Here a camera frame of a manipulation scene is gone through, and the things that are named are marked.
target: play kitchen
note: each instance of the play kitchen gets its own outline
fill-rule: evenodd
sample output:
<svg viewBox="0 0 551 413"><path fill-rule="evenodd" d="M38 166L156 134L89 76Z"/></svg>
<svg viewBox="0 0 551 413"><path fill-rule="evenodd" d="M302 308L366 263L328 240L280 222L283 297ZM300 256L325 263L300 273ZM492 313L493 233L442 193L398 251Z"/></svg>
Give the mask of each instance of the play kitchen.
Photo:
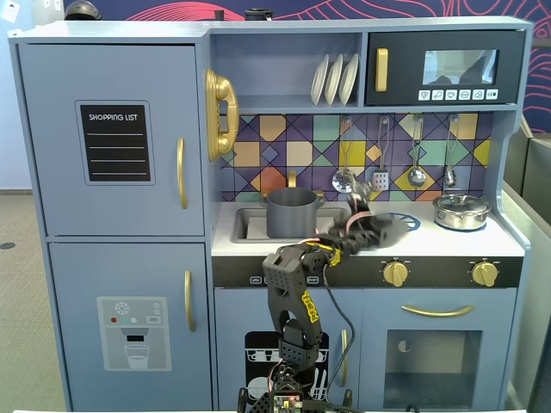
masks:
<svg viewBox="0 0 551 413"><path fill-rule="evenodd" d="M500 191L532 25L150 24L10 39L67 408L234 410L240 387L254 404L280 360L264 259L345 237L369 199L362 218L397 231L325 272L355 334L304 280L310 396L343 358L335 403L502 410L529 243Z"/></svg>

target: robotic arm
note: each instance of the robotic arm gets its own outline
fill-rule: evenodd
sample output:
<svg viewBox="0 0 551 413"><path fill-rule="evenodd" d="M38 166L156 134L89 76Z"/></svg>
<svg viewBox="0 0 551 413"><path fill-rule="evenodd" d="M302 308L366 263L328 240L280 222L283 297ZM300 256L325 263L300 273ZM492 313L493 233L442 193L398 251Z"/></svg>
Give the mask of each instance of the robotic arm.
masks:
<svg viewBox="0 0 551 413"><path fill-rule="evenodd" d="M275 366L275 374L274 369L270 372L269 392L255 402L250 413L338 410L338 406L328 401L312 401L308 396L314 384L322 329L318 311L306 289L306 278L309 275L325 278L326 267L337 266L360 249L391 244L406 233L407 226L403 223L371 214L368 209L370 193L368 184L353 182L350 216L338 219L328 234L281 247L264 260L269 312L275 330L281 334L281 361ZM245 413L246 389L241 390L239 400L238 412ZM344 404L340 406L343 410L354 411L350 408L350 390Z"/></svg>

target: silver pot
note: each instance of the silver pot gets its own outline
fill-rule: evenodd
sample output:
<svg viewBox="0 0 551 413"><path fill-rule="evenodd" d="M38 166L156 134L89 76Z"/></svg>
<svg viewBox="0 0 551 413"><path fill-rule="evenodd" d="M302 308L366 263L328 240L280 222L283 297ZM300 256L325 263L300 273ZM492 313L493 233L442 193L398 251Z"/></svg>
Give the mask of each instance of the silver pot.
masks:
<svg viewBox="0 0 551 413"><path fill-rule="evenodd" d="M434 221L451 230L478 230L492 209L485 200L464 194L441 195L432 201Z"/></svg>
<svg viewBox="0 0 551 413"><path fill-rule="evenodd" d="M318 209L324 196L304 188L282 188L260 200L266 208L270 238L308 238L315 234Z"/></svg>

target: ice dispenser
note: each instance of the ice dispenser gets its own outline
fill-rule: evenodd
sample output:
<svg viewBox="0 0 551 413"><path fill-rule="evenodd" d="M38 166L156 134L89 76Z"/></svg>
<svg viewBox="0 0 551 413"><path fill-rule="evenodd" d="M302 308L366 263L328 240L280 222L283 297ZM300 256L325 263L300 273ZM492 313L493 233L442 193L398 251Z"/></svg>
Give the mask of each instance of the ice dispenser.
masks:
<svg viewBox="0 0 551 413"><path fill-rule="evenodd" d="M106 370L171 370L166 298L98 297L97 309Z"/></svg>

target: white plate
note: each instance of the white plate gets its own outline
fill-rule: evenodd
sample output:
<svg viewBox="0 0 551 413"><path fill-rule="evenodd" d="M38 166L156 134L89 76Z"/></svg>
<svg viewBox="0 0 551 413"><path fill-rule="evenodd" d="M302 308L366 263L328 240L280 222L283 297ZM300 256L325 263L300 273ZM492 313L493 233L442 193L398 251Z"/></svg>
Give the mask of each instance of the white plate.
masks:
<svg viewBox="0 0 551 413"><path fill-rule="evenodd" d="M313 75L312 91L310 96L312 97L312 103L315 105L319 102L321 91L324 89L325 75L327 74L327 66L329 65L329 55L326 54L324 59L316 69L316 74Z"/></svg>
<svg viewBox="0 0 551 413"><path fill-rule="evenodd" d="M341 78L341 70L343 69L343 54L339 54L337 61L331 67L329 71L329 77L327 78L327 84L325 85L325 100L330 106L335 99L338 89L338 81Z"/></svg>
<svg viewBox="0 0 551 413"><path fill-rule="evenodd" d="M338 87L338 97L343 105L350 99L354 82L356 81L356 74L358 72L358 53L352 56L350 63L346 65L343 71L343 78L341 84Z"/></svg>

